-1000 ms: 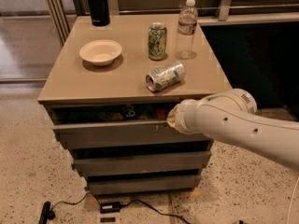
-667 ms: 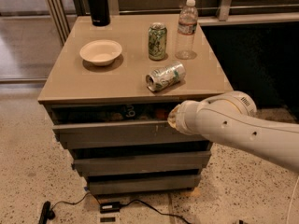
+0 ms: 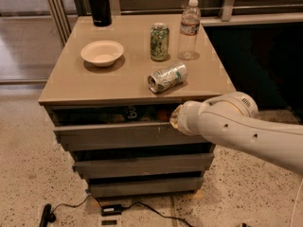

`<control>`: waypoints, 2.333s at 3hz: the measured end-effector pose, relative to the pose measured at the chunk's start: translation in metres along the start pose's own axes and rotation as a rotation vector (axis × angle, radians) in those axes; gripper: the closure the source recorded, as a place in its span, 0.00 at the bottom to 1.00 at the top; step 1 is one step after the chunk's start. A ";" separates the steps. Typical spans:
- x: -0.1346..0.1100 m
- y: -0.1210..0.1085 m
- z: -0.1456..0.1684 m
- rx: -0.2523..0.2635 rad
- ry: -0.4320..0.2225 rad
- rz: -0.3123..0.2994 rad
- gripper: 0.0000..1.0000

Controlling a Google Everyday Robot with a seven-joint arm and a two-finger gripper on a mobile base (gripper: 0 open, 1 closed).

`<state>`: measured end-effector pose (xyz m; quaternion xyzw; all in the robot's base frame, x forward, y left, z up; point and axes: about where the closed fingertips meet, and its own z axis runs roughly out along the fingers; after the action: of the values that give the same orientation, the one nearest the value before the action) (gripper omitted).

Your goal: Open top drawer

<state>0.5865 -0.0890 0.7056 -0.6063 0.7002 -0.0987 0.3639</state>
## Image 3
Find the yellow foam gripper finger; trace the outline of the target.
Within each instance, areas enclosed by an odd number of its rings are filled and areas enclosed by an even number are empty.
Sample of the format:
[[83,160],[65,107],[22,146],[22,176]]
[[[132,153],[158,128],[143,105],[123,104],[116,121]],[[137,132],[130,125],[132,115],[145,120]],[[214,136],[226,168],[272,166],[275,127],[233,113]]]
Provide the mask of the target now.
[[179,105],[179,106],[171,113],[170,118],[169,118],[170,124],[171,124],[176,130],[179,129],[178,120],[179,120],[179,117],[180,117],[180,113],[181,113],[181,111],[182,111],[182,107],[183,107],[183,105]]

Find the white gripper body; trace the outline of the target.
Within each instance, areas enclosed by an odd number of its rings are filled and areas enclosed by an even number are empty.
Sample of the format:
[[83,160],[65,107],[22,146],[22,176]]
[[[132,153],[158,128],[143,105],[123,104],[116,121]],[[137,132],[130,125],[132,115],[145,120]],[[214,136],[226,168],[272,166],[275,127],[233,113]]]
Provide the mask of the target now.
[[178,113],[178,130],[186,135],[200,135],[199,114],[203,103],[198,101],[187,101],[181,106]]

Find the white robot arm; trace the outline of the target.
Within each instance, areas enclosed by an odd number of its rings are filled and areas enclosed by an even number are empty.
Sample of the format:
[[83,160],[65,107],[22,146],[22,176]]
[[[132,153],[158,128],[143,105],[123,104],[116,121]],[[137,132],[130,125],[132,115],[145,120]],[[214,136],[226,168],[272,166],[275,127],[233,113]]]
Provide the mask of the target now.
[[245,152],[303,174],[303,126],[256,118],[258,106],[242,92],[215,96],[178,106],[170,124],[186,135]]

